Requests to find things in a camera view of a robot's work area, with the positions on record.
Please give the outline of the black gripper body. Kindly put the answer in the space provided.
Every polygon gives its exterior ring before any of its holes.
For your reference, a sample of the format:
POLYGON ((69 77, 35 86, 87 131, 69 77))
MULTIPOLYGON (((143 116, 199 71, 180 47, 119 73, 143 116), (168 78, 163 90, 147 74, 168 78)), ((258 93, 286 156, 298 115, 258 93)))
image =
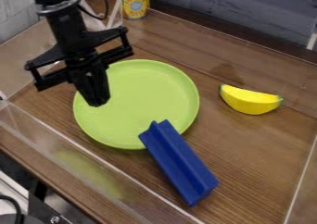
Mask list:
POLYGON ((127 40, 127 27, 103 31, 89 31, 77 8, 69 6, 37 6, 37 13, 47 18, 56 44, 41 55, 25 63, 25 70, 33 76, 37 89, 68 81, 75 70, 95 70, 132 55, 127 40))

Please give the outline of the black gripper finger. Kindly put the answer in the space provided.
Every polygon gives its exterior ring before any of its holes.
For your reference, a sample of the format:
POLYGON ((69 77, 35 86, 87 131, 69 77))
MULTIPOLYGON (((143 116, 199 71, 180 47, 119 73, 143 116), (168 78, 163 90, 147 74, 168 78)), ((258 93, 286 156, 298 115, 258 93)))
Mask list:
POLYGON ((89 106, 100 106, 98 95, 98 72, 95 70, 75 70, 71 73, 75 88, 89 106))
POLYGON ((110 99, 108 75, 102 64, 96 68, 96 86, 98 86, 98 103, 103 105, 110 99))

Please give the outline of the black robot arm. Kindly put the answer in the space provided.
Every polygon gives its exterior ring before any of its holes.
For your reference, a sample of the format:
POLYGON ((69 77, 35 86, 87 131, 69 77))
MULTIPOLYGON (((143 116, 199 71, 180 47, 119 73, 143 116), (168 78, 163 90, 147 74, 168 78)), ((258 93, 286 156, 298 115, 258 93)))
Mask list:
POLYGON ((132 56, 127 28, 89 31, 81 14, 80 0, 35 0, 37 14, 47 19, 56 44, 25 62, 35 86, 43 91, 69 82, 89 106, 110 99, 108 65, 132 56))

